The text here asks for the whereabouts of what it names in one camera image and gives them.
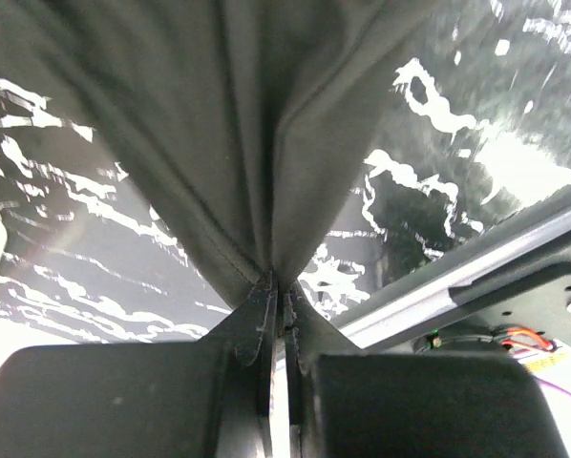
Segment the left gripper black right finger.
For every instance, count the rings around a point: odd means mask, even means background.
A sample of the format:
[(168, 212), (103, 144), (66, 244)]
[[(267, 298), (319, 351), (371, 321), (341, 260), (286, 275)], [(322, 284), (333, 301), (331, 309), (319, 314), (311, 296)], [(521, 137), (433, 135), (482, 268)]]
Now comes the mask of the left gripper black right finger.
[(294, 457), (563, 457), (533, 376), (496, 351), (375, 354), (283, 294)]

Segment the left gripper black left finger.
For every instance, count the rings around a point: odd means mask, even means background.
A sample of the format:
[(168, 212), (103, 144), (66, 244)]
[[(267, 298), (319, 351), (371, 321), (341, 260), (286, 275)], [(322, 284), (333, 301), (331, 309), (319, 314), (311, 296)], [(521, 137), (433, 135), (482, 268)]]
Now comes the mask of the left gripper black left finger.
[(34, 346), (0, 366), (0, 457), (268, 457), (277, 281), (194, 342)]

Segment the black printed t shirt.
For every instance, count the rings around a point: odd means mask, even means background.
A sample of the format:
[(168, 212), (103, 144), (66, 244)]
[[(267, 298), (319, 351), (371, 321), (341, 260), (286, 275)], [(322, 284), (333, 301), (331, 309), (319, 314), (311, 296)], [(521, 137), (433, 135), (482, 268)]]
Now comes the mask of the black printed t shirt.
[(291, 285), (433, 1), (0, 1), (0, 78), (95, 128), (231, 306)]

